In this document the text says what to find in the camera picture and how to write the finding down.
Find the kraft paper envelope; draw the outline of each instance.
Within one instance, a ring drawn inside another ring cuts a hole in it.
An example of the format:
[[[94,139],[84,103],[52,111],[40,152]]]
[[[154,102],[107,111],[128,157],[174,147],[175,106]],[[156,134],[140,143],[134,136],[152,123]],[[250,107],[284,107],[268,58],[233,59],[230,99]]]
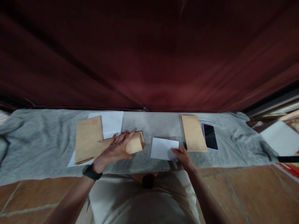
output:
[[[207,152],[198,116],[182,115],[181,118],[188,152]]]
[[[110,145],[112,138],[108,138],[98,142],[98,150],[94,154],[94,158],[97,158],[101,155]],[[135,132],[131,139],[128,141],[126,145],[126,152],[128,154],[133,154],[135,152],[142,151],[145,147],[145,143],[143,140],[142,132]]]
[[[75,164],[91,160],[103,140],[101,116],[77,123]]]

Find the phone screen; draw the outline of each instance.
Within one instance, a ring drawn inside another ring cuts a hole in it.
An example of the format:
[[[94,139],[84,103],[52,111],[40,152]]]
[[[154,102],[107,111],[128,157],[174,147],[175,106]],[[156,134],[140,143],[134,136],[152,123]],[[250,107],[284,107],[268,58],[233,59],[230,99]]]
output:
[[[203,129],[205,132],[206,146],[208,148],[218,150],[214,127],[204,124]]]

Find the black watch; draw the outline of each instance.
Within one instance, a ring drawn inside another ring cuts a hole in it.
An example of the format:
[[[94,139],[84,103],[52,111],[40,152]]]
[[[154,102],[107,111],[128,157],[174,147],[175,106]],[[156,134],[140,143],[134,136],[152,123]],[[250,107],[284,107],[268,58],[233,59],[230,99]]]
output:
[[[103,175],[103,173],[98,174],[95,171],[93,171],[92,168],[92,165],[86,165],[83,169],[83,175],[96,181]]]

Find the white paper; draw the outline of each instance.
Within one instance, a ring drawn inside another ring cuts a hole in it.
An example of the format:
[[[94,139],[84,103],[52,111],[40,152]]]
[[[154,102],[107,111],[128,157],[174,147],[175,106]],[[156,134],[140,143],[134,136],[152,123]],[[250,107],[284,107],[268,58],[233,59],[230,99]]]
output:
[[[282,121],[277,121],[260,133],[279,156],[293,156],[299,151],[299,134]]]
[[[163,138],[153,138],[152,151],[150,157],[153,159],[163,159],[170,161],[178,161],[178,158],[171,148],[178,149],[178,141]]]
[[[94,112],[89,113],[89,118],[101,116],[103,139],[112,138],[116,133],[117,136],[121,134],[122,120],[124,118],[123,111],[109,111],[109,112]],[[68,167],[90,165],[93,160],[87,161],[80,165],[75,165],[75,151],[71,157]]]

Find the terracotta floor tile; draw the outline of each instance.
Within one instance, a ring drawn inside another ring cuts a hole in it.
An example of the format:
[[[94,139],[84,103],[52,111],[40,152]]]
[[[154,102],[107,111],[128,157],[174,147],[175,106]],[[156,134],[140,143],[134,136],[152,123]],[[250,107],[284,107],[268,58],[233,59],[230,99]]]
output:
[[[231,167],[231,168],[221,168],[221,167],[215,167],[215,168],[205,168],[205,169],[197,169],[197,171],[201,174],[201,176],[206,177],[210,175],[216,175],[218,173],[223,173],[227,171],[233,171],[241,169],[242,167]]]
[[[285,184],[285,187],[291,192],[291,194],[299,201],[299,183],[286,175],[280,169],[275,166],[271,166],[273,171],[280,177]]]
[[[36,212],[12,215],[10,217],[0,217],[0,223],[5,224],[41,224],[46,221],[54,208]]]
[[[78,177],[62,177],[22,181],[4,212],[59,203],[77,180]]]
[[[210,176],[212,174],[222,173],[223,168],[205,168],[205,169],[197,169],[202,177]]]
[[[204,180],[231,223],[247,223],[225,174],[205,177]]]
[[[251,223],[299,223],[299,204],[270,166],[228,173]]]
[[[13,193],[19,182],[8,184],[0,187],[0,211],[2,211],[4,205]]]

